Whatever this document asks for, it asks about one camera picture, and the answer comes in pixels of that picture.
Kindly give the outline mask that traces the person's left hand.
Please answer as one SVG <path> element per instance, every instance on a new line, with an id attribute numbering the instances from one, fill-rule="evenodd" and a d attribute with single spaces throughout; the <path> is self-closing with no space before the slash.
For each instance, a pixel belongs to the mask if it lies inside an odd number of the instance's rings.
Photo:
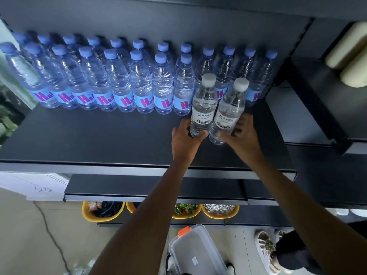
<path id="1" fill-rule="evenodd" d="M 189 135 L 191 121 L 182 119 L 180 125 L 172 130 L 172 158 L 174 162 L 180 162 L 188 168 L 202 142 L 195 142 Z"/>

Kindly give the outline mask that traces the person's right hand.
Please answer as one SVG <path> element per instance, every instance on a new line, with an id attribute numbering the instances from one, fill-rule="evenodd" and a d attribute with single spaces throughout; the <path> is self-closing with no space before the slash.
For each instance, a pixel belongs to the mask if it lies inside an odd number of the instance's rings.
<path id="1" fill-rule="evenodd" d="M 231 136 L 236 137 L 236 143 L 228 145 L 247 166 L 253 167 L 264 158 L 252 114 L 241 115 L 236 123 L 234 135 Z"/>

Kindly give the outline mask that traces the white-capped water bottle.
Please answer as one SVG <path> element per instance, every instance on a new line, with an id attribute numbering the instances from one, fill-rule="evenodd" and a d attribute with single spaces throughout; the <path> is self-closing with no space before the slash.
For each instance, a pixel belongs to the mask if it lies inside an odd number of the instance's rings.
<path id="1" fill-rule="evenodd" d="M 215 145 L 224 143 L 218 136 L 221 131 L 231 134 L 237 121 L 245 109 L 245 94 L 249 81 L 246 78 L 236 78 L 232 88 L 219 102 L 212 125 L 209 130 L 209 139 Z"/>
<path id="2" fill-rule="evenodd" d="M 192 100 L 190 135 L 196 137 L 203 130 L 209 131 L 218 104 L 217 92 L 214 88 L 216 75 L 205 73 L 201 85 Z"/>

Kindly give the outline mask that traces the person's left forearm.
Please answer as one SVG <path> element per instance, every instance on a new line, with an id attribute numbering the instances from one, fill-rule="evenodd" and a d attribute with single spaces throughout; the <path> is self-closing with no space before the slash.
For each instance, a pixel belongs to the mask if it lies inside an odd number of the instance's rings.
<path id="1" fill-rule="evenodd" d="M 192 159 L 178 157 L 105 246 L 89 275 L 158 275 L 181 183 Z"/>

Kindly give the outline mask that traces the person's right forearm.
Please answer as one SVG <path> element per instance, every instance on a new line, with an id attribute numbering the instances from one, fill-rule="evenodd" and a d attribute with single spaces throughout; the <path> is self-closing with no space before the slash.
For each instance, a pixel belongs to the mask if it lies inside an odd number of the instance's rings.
<path id="1" fill-rule="evenodd" d="M 325 275 L 367 275 L 367 239 L 312 200 L 261 154 L 246 159 Z"/>

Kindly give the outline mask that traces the pile of silver small items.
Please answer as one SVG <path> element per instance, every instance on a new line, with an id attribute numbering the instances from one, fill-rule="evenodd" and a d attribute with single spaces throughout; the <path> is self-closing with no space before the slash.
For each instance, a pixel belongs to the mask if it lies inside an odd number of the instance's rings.
<path id="1" fill-rule="evenodd" d="M 225 205 L 225 204 L 203 204 L 205 210 L 215 216 L 228 215 L 232 213 L 236 206 L 235 205 Z"/>

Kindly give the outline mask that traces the pile of green packets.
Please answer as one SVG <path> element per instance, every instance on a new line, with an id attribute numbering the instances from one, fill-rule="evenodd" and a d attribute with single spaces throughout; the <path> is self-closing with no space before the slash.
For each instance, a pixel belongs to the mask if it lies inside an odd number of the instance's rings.
<path id="1" fill-rule="evenodd" d="M 182 218 L 190 218 L 197 211 L 198 204 L 177 203 L 174 208 L 174 216 Z"/>

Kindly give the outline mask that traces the yellow plastic bin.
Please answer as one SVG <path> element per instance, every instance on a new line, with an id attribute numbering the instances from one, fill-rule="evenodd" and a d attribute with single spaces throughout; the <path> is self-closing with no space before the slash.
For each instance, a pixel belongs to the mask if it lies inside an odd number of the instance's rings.
<path id="1" fill-rule="evenodd" d="M 126 207 L 130 213 L 134 213 L 140 203 L 126 202 Z M 177 203 L 175 204 L 172 218 L 185 220 L 197 216 L 203 208 L 203 204 Z"/>
<path id="2" fill-rule="evenodd" d="M 205 210 L 205 208 L 204 208 L 203 205 L 202 205 L 202 210 L 203 210 L 204 214 L 207 215 L 209 218 L 223 220 L 223 219 L 228 219 L 228 218 L 232 218 L 232 217 L 236 216 L 236 214 L 239 212 L 240 206 L 239 205 L 235 205 L 235 206 L 236 206 L 236 208 L 235 208 L 235 210 L 232 213 L 230 213 L 228 215 L 220 215 L 220 216 L 215 216 L 215 215 L 209 214 Z"/>
<path id="3" fill-rule="evenodd" d="M 119 217 L 125 205 L 126 202 L 83 201 L 81 213 L 89 222 L 107 223 Z"/>

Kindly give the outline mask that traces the rows of blue-capped water bottles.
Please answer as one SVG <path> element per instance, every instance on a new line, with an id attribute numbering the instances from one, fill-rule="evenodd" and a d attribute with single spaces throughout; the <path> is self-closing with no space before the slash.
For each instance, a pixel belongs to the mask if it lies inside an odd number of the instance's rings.
<path id="1" fill-rule="evenodd" d="M 268 86 L 278 56 L 270 49 L 258 61 L 256 50 L 246 48 L 234 63 L 235 48 L 225 46 L 215 65 L 214 49 L 204 47 L 193 68 L 190 44 L 181 45 L 174 63 L 167 42 L 158 44 L 153 62 L 143 40 L 133 41 L 128 53 L 121 38 L 112 39 L 112 48 L 105 49 L 97 36 L 87 39 L 88 46 L 80 46 L 75 35 L 64 36 L 65 45 L 55 44 L 50 34 L 39 34 L 39 44 L 25 32 L 13 36 L 20 49 L 12 42 L 0 42 L 0 51 L 18 81 L 47 109 L 188 115 L 205 73 L 217 78 L 218 101 L 236 78 L 246 78 L 245 102 L 251 106 Z"/>

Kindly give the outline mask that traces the black metal shelf unit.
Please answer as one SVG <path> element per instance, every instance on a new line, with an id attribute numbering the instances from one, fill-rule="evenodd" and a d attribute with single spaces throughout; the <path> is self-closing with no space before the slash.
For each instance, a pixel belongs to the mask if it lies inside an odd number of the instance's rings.
<path id="1" fill-rule="evenodd" d="M 165 0 L 0 0 L 11 28 L 189 41 L 194 47 L 255 44 L 284 60 L 310 15 L 255 10 L 247 0 L 211 4 Z M 266 158 L 326 208 L 367 210 L 367 154 L 286 145 L 265 100 L 253 109 Z M 171 132 L 182 117 L 37 105 L 0 150 L 0 171 L 70 173 L 66 200 L 142 202 L 172 160 Z M 228 225 L 290 226 L 257 175 L 227 145 L 206 138 L 185 174 L 178 202 L 240 205 Z"/>

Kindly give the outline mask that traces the clear plastic storage box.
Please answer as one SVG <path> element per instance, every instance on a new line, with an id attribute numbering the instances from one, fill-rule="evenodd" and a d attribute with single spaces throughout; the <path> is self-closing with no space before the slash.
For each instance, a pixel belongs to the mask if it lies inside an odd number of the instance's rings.
<path id="1" fill-rule="evenodd" d="M 230 275 L 204 225 L 181 229 L 168 251 L 177 275 Z"/>

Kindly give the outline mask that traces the person's woven sandal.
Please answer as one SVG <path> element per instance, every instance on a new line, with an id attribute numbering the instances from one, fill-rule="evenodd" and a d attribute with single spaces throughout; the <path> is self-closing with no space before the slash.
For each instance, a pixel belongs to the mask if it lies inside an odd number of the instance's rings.
<path id="1" fill-rule="evenodd" d="M 275 247 L 268 233 L 264 230 L 256 230 L 254 243 L 268 275 L 278 275 L 281 272 L 281 268 L 274 262 Z"/>

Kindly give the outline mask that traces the person's black trousers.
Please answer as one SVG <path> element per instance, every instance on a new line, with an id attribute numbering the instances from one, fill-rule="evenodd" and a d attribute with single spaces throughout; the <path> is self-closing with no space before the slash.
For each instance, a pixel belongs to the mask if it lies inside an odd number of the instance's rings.
<path id="1" fill-rule="evenodd" d="M 276 244 L 279 264 L 315 275 L 367 275 L 367 220 L 344 223 L 324 212 Z"/>

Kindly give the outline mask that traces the white cabinet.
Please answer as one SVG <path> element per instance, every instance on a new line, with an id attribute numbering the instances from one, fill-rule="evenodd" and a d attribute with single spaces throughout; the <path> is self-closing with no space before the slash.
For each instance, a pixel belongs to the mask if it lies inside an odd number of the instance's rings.
<path id="1" fill-rule="evenodd" d="M 29 201 L 62 201 L 70 174 L 0 171 L 0 187 Z"/>

